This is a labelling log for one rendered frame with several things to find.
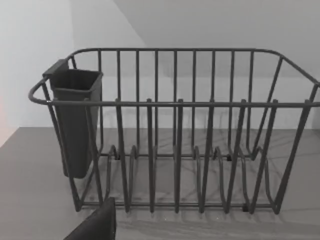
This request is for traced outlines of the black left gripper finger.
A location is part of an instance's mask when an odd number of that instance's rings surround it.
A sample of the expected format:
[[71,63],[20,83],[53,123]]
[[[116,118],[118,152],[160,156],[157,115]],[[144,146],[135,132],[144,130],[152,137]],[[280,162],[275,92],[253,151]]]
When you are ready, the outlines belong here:
[[115,198],[105,198],[102,205],[63,240],[116,240]]

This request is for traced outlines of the dark grey cutlery holder cup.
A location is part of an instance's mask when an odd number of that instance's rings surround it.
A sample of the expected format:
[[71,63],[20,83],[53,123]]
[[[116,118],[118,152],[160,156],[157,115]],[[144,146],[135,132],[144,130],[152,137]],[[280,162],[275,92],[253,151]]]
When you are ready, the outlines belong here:
[[[66,60],[59,59],[42,76],[49,77],[53,97],[59,101],[101,100],[103,73],[100,71],[70,69]],[[61,105],[58,108],[71,174],[76,179],[83,179],[92,161],[85,107]]]

